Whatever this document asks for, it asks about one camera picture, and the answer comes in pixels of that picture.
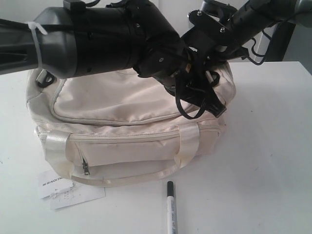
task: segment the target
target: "cream bag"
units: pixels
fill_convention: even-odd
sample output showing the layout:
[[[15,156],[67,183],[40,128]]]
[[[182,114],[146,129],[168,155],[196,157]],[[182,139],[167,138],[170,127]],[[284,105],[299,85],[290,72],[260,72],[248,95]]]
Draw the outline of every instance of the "cream bag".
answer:
[[[227,105],[236,92],[233,76],[228,64],[216,71],[221,79],[215,91]],[[66,179],[105,187],[163,179],[211,152],[225,128],[223,117],[208,112],[185,119],[161,84],[132,69],[56,79],[39,88],[43,72],[30,72],[27,107],[46,161]],[[190,115],[198,111],[183,106]],[[165,167],[156,172],[142,164],[160,161]]]

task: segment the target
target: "marker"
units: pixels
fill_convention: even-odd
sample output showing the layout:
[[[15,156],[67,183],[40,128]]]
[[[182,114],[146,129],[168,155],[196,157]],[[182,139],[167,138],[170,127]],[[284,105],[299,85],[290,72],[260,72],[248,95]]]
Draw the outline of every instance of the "marker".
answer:
[[[176,234],[176,203],[174,183],[167,183],[168,234]]]

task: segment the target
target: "bag handle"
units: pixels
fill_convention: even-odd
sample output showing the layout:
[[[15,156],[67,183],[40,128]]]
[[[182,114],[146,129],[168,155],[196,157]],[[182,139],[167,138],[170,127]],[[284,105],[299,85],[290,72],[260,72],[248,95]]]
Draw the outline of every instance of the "bag handle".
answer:
[[[159,180],[188,165],[198,151],[200,140],[198,124],[196,122],[188,123],[178,125],[178,127],[180,131],[180,149],[179,153],[175,155],[175,164],[156,173],[114,179],[85,179],[73,176],[75,166],[66,158],[66,143],[70,133],[60,131],[51,131],[48,134],[45,143],[45,160],[60,177],[92,186],[117,187]]]

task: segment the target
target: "white table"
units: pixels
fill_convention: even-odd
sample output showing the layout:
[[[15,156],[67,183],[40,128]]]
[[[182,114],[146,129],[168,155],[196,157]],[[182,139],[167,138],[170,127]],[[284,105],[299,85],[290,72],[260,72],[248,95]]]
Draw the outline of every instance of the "white table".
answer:
[[[176,182],[179,234],[312,233],[312,77],[297,62],[231,64],[237,97],[210,156]],[[43,159],[25,105],[26,72],[0,77],[1,234],[165,234],[166,182],[109,188],[50,211],[37,195]]]

